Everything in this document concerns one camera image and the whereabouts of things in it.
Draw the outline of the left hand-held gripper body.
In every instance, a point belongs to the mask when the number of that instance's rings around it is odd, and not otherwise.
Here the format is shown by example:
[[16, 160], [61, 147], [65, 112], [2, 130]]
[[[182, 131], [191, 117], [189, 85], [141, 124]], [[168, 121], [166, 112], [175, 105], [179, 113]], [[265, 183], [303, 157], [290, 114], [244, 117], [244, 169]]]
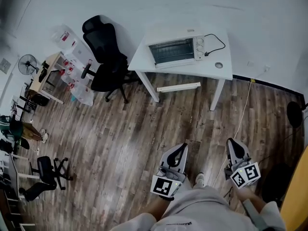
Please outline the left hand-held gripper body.
[[186, 173], [159, 166], [157, 173], [153, 175], [150, 192], [161, 197], [172, 198], [186, 178]]

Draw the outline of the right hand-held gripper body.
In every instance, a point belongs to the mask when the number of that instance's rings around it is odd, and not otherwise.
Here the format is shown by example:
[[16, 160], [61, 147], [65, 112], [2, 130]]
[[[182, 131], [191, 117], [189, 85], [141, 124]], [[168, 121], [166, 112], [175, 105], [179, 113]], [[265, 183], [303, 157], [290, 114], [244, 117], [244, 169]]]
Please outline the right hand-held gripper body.
[[261, 174], [258, 162], [243, 161], [238, 165], [227, 166], [224, 169], [226, 180], [231, 180], [237, 189], [254, 184]]

